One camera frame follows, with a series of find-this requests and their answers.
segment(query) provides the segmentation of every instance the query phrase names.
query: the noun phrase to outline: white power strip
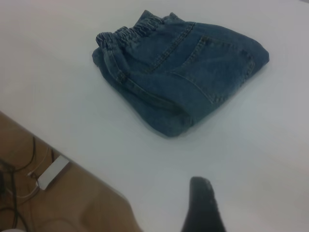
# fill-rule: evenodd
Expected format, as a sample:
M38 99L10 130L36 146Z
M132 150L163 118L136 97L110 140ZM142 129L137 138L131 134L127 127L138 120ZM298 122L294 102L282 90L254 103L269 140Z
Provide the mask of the white power strip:
M45 190L55 177L65 168L69 161L63 156L59 156L39 177L37 185Z

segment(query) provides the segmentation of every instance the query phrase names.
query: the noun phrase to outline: blue denim jeans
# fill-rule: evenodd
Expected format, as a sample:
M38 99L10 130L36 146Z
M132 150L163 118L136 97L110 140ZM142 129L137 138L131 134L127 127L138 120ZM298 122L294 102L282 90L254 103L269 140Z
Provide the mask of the blue denim jeans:
M145 11L132 28L100 33L93 61L154 129L177 136L218 108L269 61L255 40Z

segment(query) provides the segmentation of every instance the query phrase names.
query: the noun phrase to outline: brown floor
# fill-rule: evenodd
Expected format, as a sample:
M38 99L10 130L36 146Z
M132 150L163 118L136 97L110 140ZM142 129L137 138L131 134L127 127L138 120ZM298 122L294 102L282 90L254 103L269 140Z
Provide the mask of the brown floor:
M37 156L26 169L15 174L17 195L29 194L35 179L27 177L44 158L47 145L37 141ZM32 135L0 113L0 158L22 167L32 155ZM51 154L36 170L40 175L51 163ZM10 178L5 174L7 187ZM18 199L18 211L25 218L31 232L140 232L130 205L102 182L70 164L46 191L40 190L31 200ZM0 196L0 208L12 206L6 191ZM13 213L0 212L0 231L10 229ZM19 220L18 228L23 229Z

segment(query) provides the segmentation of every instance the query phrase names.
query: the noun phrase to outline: elastic waistband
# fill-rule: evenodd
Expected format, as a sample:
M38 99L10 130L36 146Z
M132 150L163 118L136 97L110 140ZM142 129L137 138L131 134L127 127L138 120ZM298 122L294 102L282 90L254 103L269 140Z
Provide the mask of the elastic waistband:
M132 28L122 27L116 32L102 32L96 37L96 41L101 49L112 49L115 46L125 47L141 37L149 36L160 25L169 20L180 20L174 13L164 18L157 17L145 11L138 22Z

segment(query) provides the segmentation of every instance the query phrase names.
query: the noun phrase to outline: white table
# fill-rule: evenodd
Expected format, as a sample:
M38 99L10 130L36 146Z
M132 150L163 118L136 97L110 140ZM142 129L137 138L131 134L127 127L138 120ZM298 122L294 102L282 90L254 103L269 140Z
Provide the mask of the white table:
M269 64L207 120L160 137L93 64L95 37L143 10L248 35ZM194 175L229 232L309 231L309 4L1 0L0 111L117 191L145 232L180 232Z

